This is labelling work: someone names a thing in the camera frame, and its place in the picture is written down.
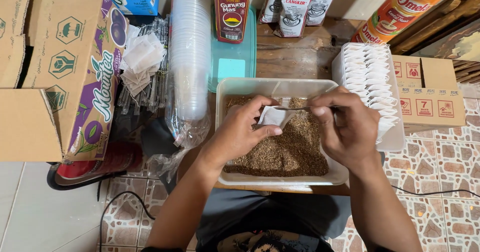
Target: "orange can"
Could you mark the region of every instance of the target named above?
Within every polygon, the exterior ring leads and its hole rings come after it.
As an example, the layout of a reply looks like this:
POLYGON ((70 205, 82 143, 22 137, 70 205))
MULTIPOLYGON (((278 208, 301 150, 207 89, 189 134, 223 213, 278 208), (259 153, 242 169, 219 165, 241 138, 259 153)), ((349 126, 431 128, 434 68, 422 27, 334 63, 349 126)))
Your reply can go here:
POLYGON ((386 0, 352 38, 352 42, 383 43, 390 41, 419 16, 441 0, 386 0), (368 34, 378 39, 364 40, 368 34))

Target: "person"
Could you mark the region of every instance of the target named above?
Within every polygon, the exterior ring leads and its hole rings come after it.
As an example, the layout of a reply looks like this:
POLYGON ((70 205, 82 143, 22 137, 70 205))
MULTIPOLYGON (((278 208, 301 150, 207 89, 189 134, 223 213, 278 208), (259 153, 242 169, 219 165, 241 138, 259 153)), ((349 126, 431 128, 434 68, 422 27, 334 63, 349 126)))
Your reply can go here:
POLYGON ((369 252, 421 252, 416 228, 390 187, 381 154, 375 150, 378 112, 343 87, 308 103, 318 119, 324 151, 349 170, 350 197, 262 196, 213 188, 227 161, 282 133, 278 126, 252 129, 262 107, 279 105, 272 98, 256 96, 230 109, 173 191, 170 186, 142 252, 180 252, 194 233, 197 252, 331 252, 326 239, 342 234, 350 214, 369 252), (340 106, 336 119, 333 105, 340 106))

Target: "black cable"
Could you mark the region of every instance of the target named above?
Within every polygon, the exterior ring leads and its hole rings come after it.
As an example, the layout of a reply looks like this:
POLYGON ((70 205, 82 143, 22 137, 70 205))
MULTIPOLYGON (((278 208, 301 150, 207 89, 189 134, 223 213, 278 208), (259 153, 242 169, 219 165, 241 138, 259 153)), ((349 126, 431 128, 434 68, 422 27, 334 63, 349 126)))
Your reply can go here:
POLYGON ((435 195, 435 194, 447 194, 447 193, 453 193, 453 192, 468 192, 472 195, 475 195, 477 197, 480 198, 479 195, 473 193, 472 191, 469 191, 469 190, 465 190, 465 189, 458 189, 458 190, 450 190, 450 191, 441 191, 441 192, 431 192, 431 193, 413 193, 413 192, 410 192, 410 191, 407 191, 407 190, 403 190, 402 188, 399 188, 399 187, 396 187, 396 186, 392 186, 393 188, 397 188, 398 190, 401 190, 405 193, 408 193, 408 194, 412 194, 412 195, 416 195, 416 196, 429 196, 429 195, 435 195))
MULTIPOLYGON (((393 187, 393 188, 397 188, 397 189, 399 189, 399 190, 401 190, 401 191, 403 191, 403 192, 405 192, 405 193, 412 194, 412 195, 416 195, 416 196, 429 196, 429 195, 434 195, 434 194, 446 194, 446 193, 453 193, 453 192, 468 192, 468 193, 471 193, 471 194, 473 194, 473 195, 475 195, 475 196, 477 196, 477 197, 480 198, 479 195, 473 193, 472 191, 465 190, 465 189, 450 190, 450 191, 441 191, 441 192, 431 192, 431 193, 413 193, 413 192, 404 190, 404 189, 402 189, 402 188, 396 187, 396 186, 394 186, 394 185, 392 185, 392 187, 393 187)), ((153 217, 151 214, 148 213, 147 207, 145 206, 144 201, 143 201, 143 200, 140 198, 140 196, 137 195, 135 192, 125 191, 125 192, 122 192, 122 193, 116 195, 116 196, 113 197, 113 198, 110 200, 110 202, 105 206, 105 209, 103 210, 103 213, 102 213, 102 217, 100 218, 100 226, 99 226, 99 228, 100 228, 99 251, 102 250, 102 222, 103 222, 103 217, 105 216, 105 212, 107 212, 108 207, 110 206, 110 204, 111 204, 114 200, 116 200, 118 197, 120 197, 121 195, 126 194, 126 193, 134 195, 134 196, 137 198, 137 200, 141 203, 141 205, 142 205, 142 207, 143 207, 143 210, 145 211, 145 214, 147 214, 147 216, 148 216, 150 219, 155 220, 155 217, 153 217)))
POLYGON ((145 206, 144 201, 143 201, 143 200, 140 198, 140 196, 137 195, 135 192, 125 191, 125 192, 122 192, 122 193, 116 195, 116 196, 113 197, 113 198, 110 200, 110 202, 105 206, 105 209, 103 210, 103 213, 102 213, 102 217, 100 218, 100 226, 99 226, 99 228, 100 228, 99 251, 102 250, 102 222, 103 222, 103 217, 105 216, 105 212, 107 212, 108 207, 110 206, 110 204, 112 204, 112 202, 113 202, 114 200, 116 200, 118 197, 120 197, 121 195, 126 194, 126 193, 134 195, 134 196, 137 198, 137 200, 141 203, 141 205, 142 205, 142 207, 143 207, 143 210, 145 211, 145 213, 147 214, 147 216, 148 216, 150 219, 155 220, 155 217, 153 217, 151 214, 148 213, 147 207, 145 206))

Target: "hand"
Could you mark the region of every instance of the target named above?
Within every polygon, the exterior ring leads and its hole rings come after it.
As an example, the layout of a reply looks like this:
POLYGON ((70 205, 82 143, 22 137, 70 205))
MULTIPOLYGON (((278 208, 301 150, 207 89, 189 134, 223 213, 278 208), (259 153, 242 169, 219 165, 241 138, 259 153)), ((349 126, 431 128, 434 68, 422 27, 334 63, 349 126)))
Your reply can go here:
POLYGON ((321 144, 329 157, 357 176, 381 167, 375 147, 380 120, 376 110, 365 106, 357 94, 344 87, 315 97, 309 105, 320 124, 321 144), (333 105, 341 106, 336 122, 328 107, 333 105))
POLYGON ((264 106, 278 105, 275 99, 257 95, 243 106, 232 106, 202 152, 209 156, 208 160, 215 161, 215 167, 222 169, 226 162, 248 154, 262 139, 281 135, 282 129, 278 126, 252 128, 264 106))

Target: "loose tea leaves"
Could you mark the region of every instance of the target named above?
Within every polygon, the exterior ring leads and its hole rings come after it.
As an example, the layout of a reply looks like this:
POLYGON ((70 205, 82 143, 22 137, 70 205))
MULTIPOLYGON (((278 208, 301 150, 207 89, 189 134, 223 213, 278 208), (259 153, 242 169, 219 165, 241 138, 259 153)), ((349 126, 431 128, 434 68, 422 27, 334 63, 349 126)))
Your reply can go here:
MULTIPOLYGON (((226 110, 243 105, 250 97, 227 99, 226 110)), ((302 107, 304 99, 292 97, 290 108, 302 107)), ((283 134, 262 140, 247 155, 233 160, 224 168, 227 173, 267 177, 323 176, 328 163, 320 153, 318 123, 311 113, 298 111, 285 125, 283 134)))

